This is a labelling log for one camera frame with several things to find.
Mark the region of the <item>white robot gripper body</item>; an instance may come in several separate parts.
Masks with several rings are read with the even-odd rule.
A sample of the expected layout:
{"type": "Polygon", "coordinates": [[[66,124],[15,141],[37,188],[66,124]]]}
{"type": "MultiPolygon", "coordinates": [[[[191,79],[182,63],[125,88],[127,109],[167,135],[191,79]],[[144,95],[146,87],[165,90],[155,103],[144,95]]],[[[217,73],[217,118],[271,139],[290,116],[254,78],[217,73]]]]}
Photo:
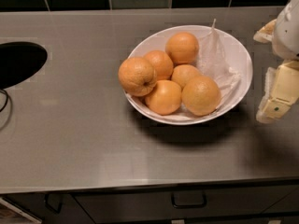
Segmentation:
{"type": "Polygon", "coordinates": [[[272,49],[284,60],[299,59],[299,0],[291,0],[279,13],[272,36],[272,49]]]}

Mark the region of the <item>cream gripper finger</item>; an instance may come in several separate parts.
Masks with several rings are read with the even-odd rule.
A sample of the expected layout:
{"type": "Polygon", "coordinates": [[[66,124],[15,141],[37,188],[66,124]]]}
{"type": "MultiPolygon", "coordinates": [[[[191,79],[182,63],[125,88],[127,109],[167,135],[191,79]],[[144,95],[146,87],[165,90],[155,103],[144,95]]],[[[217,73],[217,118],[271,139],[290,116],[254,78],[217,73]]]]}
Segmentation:
{"type": "Polygon", "coordinates": [[[281,119],[299,99],[299,62],[285,60],[265,75],[264,97],[256,119],[264,124],[281,119]]]}
{"type": "Polygon", "coordinates": [[[277,20],[271,20],[255,33],[253,39],[260,43],[271,43],[277,20]]]}

